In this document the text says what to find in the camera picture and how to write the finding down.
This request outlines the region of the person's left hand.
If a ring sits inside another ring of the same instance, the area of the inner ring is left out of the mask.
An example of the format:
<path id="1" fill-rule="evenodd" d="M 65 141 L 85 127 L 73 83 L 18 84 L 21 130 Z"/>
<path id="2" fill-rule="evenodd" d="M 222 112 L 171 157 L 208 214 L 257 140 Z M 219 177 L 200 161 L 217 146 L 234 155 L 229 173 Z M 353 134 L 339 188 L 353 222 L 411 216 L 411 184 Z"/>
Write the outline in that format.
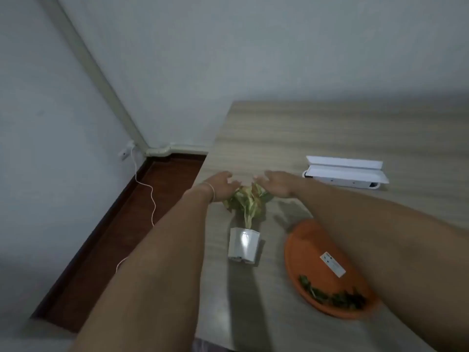
<path id="1" fill-rule="evenodd" d="M 219 172 L 205 179 L 200 185 L 203 188 L 207 188 L 210 202 L 223 202 L 230 199 L 219 198 Z"/>

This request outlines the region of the person's right hand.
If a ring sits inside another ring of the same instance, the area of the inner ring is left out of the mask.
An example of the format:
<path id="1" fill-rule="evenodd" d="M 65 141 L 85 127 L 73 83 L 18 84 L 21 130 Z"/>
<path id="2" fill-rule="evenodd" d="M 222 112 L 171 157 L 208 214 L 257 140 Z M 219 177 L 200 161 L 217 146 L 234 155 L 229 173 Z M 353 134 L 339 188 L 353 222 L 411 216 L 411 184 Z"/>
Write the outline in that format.
<path id="1" fill-rule="evenodd" d="M 297 198 L 305 179 L 285 171 L 278 171 L 279 198 Z"/>

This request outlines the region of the person's right forearm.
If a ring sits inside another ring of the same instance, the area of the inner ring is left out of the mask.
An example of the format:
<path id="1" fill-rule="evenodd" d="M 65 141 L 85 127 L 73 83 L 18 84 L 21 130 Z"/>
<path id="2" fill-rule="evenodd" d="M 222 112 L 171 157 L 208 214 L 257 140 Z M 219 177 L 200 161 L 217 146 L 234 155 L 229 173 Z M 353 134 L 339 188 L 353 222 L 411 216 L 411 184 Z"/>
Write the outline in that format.
<path id="1" fill-rule="evenodd" d="M 469 352 L 468 231 L 311 179 L 291 193 L 404 324 L 437 351 Z"/>

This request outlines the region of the person's left forearm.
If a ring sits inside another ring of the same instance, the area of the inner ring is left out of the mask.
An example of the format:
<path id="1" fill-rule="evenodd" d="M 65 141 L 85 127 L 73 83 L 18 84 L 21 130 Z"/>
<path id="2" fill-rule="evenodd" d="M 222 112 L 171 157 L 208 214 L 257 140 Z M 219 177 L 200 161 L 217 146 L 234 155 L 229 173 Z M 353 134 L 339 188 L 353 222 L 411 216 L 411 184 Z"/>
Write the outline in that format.
<path id="1" fill-rule="evenodd" d="M 118 269 L 69 352 L 190 352 L 209 204 L 200 184 L 186 191 Z"/>

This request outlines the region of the variegated green yellow plant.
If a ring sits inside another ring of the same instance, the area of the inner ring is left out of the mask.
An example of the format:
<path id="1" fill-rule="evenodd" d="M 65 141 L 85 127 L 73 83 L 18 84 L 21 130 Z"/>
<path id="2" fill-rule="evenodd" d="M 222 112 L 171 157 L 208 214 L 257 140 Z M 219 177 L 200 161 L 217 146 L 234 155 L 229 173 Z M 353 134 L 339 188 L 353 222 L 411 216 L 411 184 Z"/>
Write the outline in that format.
<path id="1" fill-rule="evenodd" d="M 273 195 L 261 187 L 258 183 L 239 187 L 235 193 L 223 205 L 228 211 L 235 210 L 242 213 L 244 228 L 252 229 L 253 221 L 263 215 L 265 205 L 273 198 Z"/>

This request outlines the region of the white plant pot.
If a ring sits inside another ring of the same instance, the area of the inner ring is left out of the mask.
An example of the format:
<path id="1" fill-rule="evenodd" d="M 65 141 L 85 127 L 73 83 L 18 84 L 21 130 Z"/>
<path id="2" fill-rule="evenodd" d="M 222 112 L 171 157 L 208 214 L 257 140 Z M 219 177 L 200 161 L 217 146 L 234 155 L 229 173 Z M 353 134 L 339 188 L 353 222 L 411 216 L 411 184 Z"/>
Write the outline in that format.
<path id="1" fill-rule="evenodd" d="M 232 261 L 255 265 L 260 242 L 259 232 L 233 227 L 229 233 L 227 257 Z"/>

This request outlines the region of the white open box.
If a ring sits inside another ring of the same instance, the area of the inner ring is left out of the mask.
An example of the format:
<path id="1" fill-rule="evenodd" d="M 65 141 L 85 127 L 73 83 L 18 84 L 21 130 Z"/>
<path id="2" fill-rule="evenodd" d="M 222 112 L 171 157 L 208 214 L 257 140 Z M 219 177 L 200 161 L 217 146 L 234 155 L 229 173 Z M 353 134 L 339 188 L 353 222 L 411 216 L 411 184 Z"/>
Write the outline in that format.
<path id="1" fill-rule="evenodd" d="M 389 184 L 383 172 L 383 162 L 367 159 L 346 159 L 337 157 L 306 156 L 308 169 L 303 178 L 318 182 L 355 189 L 379 189 Z"/>

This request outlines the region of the orange plastic tray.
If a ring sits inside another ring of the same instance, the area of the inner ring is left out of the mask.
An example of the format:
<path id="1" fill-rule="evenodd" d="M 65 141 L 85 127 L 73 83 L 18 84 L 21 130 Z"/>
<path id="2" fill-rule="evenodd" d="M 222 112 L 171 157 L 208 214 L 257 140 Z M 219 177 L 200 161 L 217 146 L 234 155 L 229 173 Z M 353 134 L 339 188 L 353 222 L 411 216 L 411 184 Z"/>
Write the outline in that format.
<path id="1" fill-rule="evenodd" d="M 324 253 L 330 253 L 346 270 L 341 278 L 320 260 Z M 349 257 L 332 241 L 327 232 L 314 219 L 305 219 L 294 226 L 287 235 L 284 245 L 284 262 L 288 277 L 299 295 L 312 307 L 323 314 L 339 319 L 361 319 L 380 305 L 381 301 L 356 269 Z M 342 290 L 352 291 L 353 286 L 367 297 L 363 310 L 342 310 L 314 301 L 302 288 L 299 275 L 308 277 L 312 286 L 332 294 Z"/>

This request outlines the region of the white label sticker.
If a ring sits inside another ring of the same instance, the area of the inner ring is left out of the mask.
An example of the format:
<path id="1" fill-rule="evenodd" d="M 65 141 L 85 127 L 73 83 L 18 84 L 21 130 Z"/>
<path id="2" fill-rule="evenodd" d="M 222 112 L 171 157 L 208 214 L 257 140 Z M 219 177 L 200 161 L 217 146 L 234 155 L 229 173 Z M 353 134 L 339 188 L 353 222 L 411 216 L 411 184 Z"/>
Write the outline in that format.
<path id="1" fill-rule="evenodd" d="M 330 253 L 324 252 L 320 256 L 320 260 L 325 263 L 325 265 L 337 276 L 337 278 L 343 277 L 343 275 L 346 273 L 346 270 L 333 258 Z"/>

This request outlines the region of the green leaf cuttings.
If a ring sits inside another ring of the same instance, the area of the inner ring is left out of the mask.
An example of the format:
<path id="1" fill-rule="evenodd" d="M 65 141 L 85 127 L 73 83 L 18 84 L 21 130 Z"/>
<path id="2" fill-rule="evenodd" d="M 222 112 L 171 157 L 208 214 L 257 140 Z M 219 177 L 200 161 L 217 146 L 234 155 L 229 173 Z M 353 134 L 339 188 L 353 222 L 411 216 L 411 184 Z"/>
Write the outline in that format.
<path id="1" fill-rule="evenodd" d="M 317 303 L 328 305 L 342 310 L 363 310 L 368 302 L 367 297 L 361 294 L 355 286 L 351 292 L 342 290 L 328 294 L 317 287 L 312 286 L 308 277 L 299 275 L 298 281 L 308 295 Z"/>

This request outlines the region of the white wall plug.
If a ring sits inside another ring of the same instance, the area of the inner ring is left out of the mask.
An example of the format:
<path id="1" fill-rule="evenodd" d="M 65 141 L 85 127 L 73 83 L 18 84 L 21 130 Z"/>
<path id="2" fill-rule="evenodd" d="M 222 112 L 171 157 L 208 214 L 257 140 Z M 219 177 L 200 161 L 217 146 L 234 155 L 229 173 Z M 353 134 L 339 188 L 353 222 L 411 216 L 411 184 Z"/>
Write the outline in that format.
<path id="1" fill-rule="evenodd" d="M 126 146 L 121 151 L 119 151 L 118 158 L 124 161 L 126 158 L 132 155 L 132 152 L 135 149 L 135 147 L 136 147 L 136 144 L 133 140 L 128 141 Z"/>

